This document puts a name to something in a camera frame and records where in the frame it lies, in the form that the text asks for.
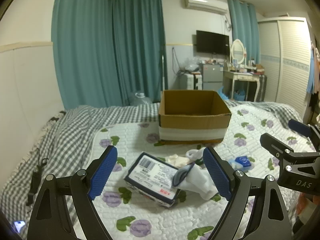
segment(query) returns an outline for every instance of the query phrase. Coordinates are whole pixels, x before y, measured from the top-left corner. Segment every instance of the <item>air conditioner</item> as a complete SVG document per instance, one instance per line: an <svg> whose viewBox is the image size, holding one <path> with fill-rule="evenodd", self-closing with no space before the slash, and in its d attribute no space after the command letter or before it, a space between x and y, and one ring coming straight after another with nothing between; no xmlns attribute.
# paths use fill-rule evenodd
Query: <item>air conditioner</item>
<svg viewBox="0 0 320 240"><path fill-rule="evenodd" d="M185 0L186 7L204 10L225 15L228 12L228 3L218 0Z"/></svg>

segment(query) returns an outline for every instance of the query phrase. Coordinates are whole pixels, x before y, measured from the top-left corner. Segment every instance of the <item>floral bedspread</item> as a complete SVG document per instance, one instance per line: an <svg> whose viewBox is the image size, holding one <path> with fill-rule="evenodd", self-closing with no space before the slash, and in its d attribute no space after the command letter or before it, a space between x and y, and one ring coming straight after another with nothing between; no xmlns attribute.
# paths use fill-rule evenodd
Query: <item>floral bedspread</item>
<svg viewBox="0 0 320 240"><path fill-rule="evenodd" d="M225 138L214 148L224 160L248 156L253 164L248 176L264 178L271 174L278 178L277 159L259 143L260 135L265 132L295 151L315 150L308 140L284 129L269 112L243 105L230 110L232 117ZM162 145L157 122L117 124L105 127L95 135L89 163L99 158L111 144L118 149L117 164L101 196L96 197L93 203L114 239L208 239L227 204L225 198L217 194L205 201L198 193L182 191L176 205L164 208L134 192L123 180L124 172L142 151L165 159L173 154L184 156L187 150L201 146ZM282 187L281 192L288 208L299 196L299 193ZM235 239L243 236L252 205L253 198L249 198ZM85 239L79 223L76 223L75 230L78 238Z"/></svg>

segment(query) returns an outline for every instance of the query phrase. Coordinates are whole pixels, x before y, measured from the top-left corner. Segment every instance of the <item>red label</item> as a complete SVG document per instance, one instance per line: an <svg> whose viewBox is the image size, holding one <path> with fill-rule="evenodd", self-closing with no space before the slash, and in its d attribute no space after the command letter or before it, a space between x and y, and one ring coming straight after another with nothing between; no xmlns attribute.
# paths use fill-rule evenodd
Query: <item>red label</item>
<svg viewBox="0 0 320 240"><path fill-rule="evenodd" d="M166 190L164 190L163 188L160 190L160 192L162 193L162 194L165 194L165 195L170 195L171 193L169 193L168 191L166 191Z"/></svg>

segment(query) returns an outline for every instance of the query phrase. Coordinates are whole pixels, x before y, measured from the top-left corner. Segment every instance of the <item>plastic bag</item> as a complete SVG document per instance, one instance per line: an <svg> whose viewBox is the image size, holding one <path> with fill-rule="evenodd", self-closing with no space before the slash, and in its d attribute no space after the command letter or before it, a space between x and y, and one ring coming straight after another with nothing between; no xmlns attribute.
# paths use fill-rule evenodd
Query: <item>plastic bag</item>
<svg viewBox="0 0 320 240"><path fill-rule="evenodd" d="M223 86L219 88L219 90L217 91L217 93L219 94L219 96L223 99L223 100L229 100L229 98L222 92L223 90Z"/></svg>
<svg viewBox="0 0 320 240"><path fill-rule="evenodd" d="M235 91L233 93L233 99L236 101L245 101L245 92L244 90Z"/></svg>
<svg viewBox="0 0 320 240"><path fill-rule="evenodd" d="M148 105L152 104L152 100L144 95L143 92L132 93L129 98L130 106Z"/></svg>
<svg viewBox="0 0 320 240"><path fill-rule="evenodd" d="M184 62L185 70L193 72L199 68L199 57L187 58Z"/></svg>

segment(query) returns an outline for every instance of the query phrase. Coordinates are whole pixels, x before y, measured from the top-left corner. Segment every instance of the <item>blue gripper pad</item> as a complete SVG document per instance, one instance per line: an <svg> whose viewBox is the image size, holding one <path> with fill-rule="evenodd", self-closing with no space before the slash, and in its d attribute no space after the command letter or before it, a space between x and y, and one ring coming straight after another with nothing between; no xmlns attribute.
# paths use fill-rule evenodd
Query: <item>blue gripper pad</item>
<svg viewBox="0 0 320 240"><path fill-rule="evenodd" d="M290 119L288 126L291 130L298 132L299 134L304 135L305 137L311 136L311 128L308 125L300 123L294 119Z"/></svg>
<svg viewBox="0 0 320 240"><path fill-rule="evenodd" d="M117 148L112 147L90 180L90 191L88 196L91 200L94 200L96 196L101 195L111 171L116 165L117 158Z"/></svg>
<svg viewBox="0 0 320 240"><path fill-rule="evenodd" d="M203 151L203 162L220 196L225 197L229 201L232 196L230 181L208 148Z"/></svg>

